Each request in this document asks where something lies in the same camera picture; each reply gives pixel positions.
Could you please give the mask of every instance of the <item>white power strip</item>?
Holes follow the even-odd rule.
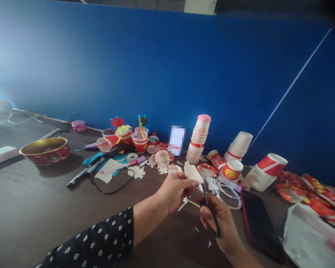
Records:
[[[4,162],[5,160],[11,159],[15,156],[18,156],[19,149],[11,146],[5,146],[0,148],[0,163]]]

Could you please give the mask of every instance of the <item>black scissors handle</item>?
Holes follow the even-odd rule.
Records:
[[[218,220],[217,220],[217,216],[216,216],[216,213],[215,213],[215,210],[211,207],[211,205],[207,202],[207,205],[206,205],[206,202],[205,200],[202,200],[202,202],[200,203],[200,206],[206,206],[208,207],[208,209],[211,211],[212,213],[212,217],[213,217],[213,220],[215,221],[215,224],[216,224],[216,230],[217,232],[215,232],[212,228],[212,231],[213,231],[213,235],[217,238],[220,238],[221,237],[221,232],[220,232],[220,226],[218,224]]]

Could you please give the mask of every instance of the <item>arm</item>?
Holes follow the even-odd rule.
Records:
[[[129,257],[133,246],[175,212],[197,185],[183,172],[169,174],[154,195],[55,247],[35,268],[114,266]]]
[[[147,237],[169,214],[174,213],[181,200],[191,195],[198,182],[187,179],[183,172],[169,174],[160,189],[134,206],[134,246]]]
[[[201,202],[204,196],[200,196],[197,201]],[[262,268],[258,261],[247,251],[243,245],[230,208],[227,204],[221,202],[217,197],[212,194],[207,194],[207,199],[210,204],[215,208],[218,224],[220,226],[221,237],[216,238],[218,246],[222,252],[229,259],[234,268]],[[201,222],[205,229],[212,228],[216,231],[216,224],[213,220],[211,211],[203,206],[200,208]]]

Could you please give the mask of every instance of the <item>red patterned bowl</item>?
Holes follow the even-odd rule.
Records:
[[[48,166],[66,159],[69,155],[67,140],[64,138],[48,138],[29,143],[20,149],[24,155],[37,166]]]

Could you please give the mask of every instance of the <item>black phone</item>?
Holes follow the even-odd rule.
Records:
[[[261,251],[270,254],[276,260],[287,262],[288,258],[278,235],[274,231],[263,200],[245,190],[241,192],[241,200],[248,242]]]

